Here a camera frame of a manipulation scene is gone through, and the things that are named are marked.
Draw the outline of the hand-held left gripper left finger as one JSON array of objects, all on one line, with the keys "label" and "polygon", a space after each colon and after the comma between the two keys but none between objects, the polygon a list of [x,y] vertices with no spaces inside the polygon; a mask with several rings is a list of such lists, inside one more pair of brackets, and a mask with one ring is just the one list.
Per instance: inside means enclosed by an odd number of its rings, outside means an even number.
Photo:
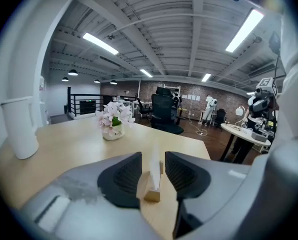
[{"label": "hand-held left gripper left finger", "polygon": [[31,197],[21,212],[51,240],[157,240],[137,198],[140,152],[72,168]]}]

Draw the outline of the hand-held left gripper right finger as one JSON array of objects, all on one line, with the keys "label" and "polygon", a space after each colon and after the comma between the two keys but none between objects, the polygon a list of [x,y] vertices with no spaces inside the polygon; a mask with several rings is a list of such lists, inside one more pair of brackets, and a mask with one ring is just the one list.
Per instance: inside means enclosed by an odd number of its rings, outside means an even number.
[{"label": "hand-held left gripper right finger", "polygon": [[173,237],[179,238],[211,219],[236,193],[249,165],[165,153],[165,173],[177,192]]}]

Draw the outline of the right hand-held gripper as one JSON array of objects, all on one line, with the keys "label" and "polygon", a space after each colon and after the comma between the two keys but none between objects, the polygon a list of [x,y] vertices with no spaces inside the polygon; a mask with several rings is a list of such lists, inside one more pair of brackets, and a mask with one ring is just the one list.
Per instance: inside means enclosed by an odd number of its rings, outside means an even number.
[{"label": "right hand-held gripper", "polygon": [[254,95],[248,100],[251,117],[271,121],[275,117],[277,94],[278,89],[274,79],[263,78],[256,86]]}]

